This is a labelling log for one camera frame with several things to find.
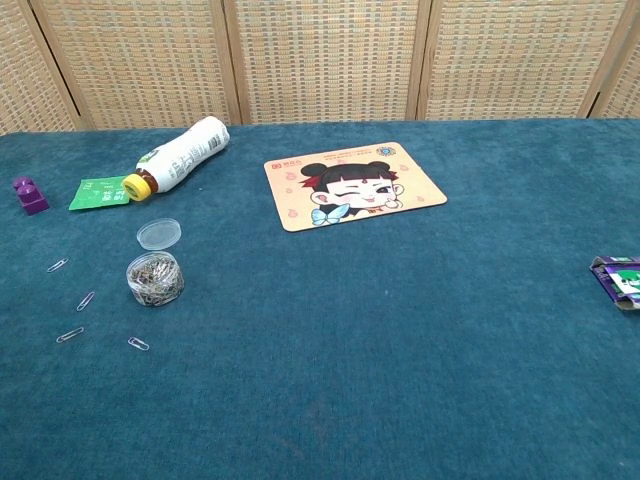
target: silver paper clip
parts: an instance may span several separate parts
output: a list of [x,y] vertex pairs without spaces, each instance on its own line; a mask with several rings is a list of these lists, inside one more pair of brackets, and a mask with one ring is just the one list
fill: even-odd
[[60,335],[56,338],[56,343],[66,342],[67,340],[71,340],[76,335],[80,335],[84,332],[84,327],[78,327],[75,330],[71,330],[70,332],[65,333],[64,335]]
[[149,345],[147,345],[142,340],[140,340],[139,338],[136,338],[136,337],[131,337],[127,341],[127,343],[129,345],[131,345],[132,347],[136,347],[138,350],[143,350],[143,351],[149,350]]
[[84,307],[86,307],[87,305],[89,305],[89,302],[91,301],[91,299],[94,297],[94,295],[96,294],[96,292],[89,292],[87,293],[87,296],[84,297],[82,299],[82,301],[78,304],[78,306],[76,307],[76,310],[81,312],[82,310],[84,310]]
[[58,260],[56,263],[47,268],[47,272],[55,272],[57,269],[61,268],[65,263],[69,261],[68,258],[63,258],[62,260]]

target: mouse pad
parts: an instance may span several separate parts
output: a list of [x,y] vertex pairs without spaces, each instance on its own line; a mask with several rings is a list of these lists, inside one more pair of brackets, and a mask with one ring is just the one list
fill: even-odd
[[289,232],[447,201],[398,143],[271,160],[264,169]]

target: green packet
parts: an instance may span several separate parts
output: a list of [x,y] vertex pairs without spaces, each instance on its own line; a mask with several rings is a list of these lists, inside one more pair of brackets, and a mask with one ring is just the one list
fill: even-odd
[[122,177],[85,178],[73,198],[69,210],[83,208],[108,207],[109,205],[123,205],[129,203],[129,196],[122,186]]

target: wicker screen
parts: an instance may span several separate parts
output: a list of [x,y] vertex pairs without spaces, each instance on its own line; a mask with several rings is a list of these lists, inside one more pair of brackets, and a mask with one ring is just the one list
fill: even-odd
[[434,3],[419,117],[474,119],[576,116],[626,1]]
[[602,116],[640,118],[640,42],[620,71]]
[[98,129],[188,126],[206,115],[229,122],[212,3],[40,1]]
[[0,133],[73,130],[23,12],[17,2],[0,3]]
[[235,0],[251,121],[404,119],[418,3]]

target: purple box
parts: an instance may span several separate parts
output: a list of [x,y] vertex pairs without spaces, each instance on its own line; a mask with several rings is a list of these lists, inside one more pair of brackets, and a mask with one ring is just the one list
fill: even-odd
[[591,262],[590,269],[618,308],[640,309],[640,293],[635,287],[638,285],[636,278],[640,279],[640,257],[599,256]]
[[44,195],[42,195],[42,192],[40,192],[40,189],[31,178],[16,178],[13,181],[13,188],[27,215],[33,215],[34,213],[42,212],[49,208],[47,199],[44,198]]

